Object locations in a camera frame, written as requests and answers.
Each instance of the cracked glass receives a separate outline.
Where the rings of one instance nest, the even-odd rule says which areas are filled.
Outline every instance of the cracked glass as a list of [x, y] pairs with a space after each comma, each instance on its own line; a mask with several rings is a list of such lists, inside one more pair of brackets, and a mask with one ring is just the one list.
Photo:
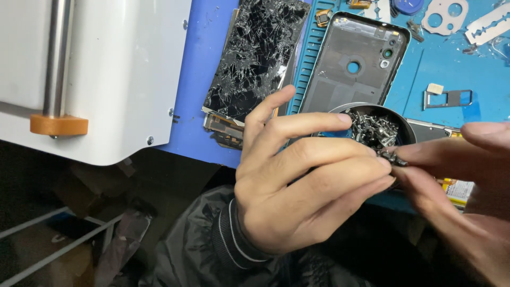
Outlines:
[[278, 89], [309, 11], [297, 0], [243, 1], [203, 106], [244, 122]]

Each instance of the orange plastic part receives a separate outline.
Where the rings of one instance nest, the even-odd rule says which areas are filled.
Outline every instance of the orange plastic part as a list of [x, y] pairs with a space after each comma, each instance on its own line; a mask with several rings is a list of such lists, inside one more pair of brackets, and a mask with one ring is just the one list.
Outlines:
[[80, 135], [87, 134], [89, 120], [66, 115], [49, 117], [40, 114], [30, 116], [30, 131], [44, 135]]

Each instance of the hand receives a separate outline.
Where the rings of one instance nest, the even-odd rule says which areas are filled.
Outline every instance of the hand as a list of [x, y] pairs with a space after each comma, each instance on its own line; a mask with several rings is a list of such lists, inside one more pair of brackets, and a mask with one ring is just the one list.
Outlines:
[[[394, 168], [416, 209], [488, 281], [510, 285], [510, 123], [470, 123], [464, 138], [396, 149], [412, 167]], [[435, 179], [474, 181], [464, 214]]]
[[293, 86], [286, 86], [246, 117], [236, 172], [241, 229], [257, 248], [273, 254], [325, 241], [367, 198], [395, 180], [389, 162], [348, 138], [306, 137], [278, 153], [290, 138], [352, 124], [344, 114], [304, 113], [264, 125], [294, 93]]

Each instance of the ribbed cuff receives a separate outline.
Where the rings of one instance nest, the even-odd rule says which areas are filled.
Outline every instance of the ribbed cuff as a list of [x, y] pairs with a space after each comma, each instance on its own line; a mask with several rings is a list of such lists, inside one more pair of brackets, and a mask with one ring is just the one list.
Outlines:
[[215, 218], [211, 232], [214, 250], [227, 268], [259, 267], [278, 256], [260, 251], [244, 236], [237, 217], [235, 199], [232, 199]]

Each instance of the white panel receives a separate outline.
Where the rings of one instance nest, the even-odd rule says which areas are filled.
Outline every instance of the white panel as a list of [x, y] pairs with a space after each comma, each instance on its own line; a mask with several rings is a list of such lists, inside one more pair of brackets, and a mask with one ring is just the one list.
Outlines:
[[0, 102], [42, 109], [51, 0], [0, 0]]
[[66, 113], [89, 133], [29, 132], [31, 111], [0, 104], [0, 138], [90, 164], [113, 164], [168, 143], [191, 0], [75, 0]]

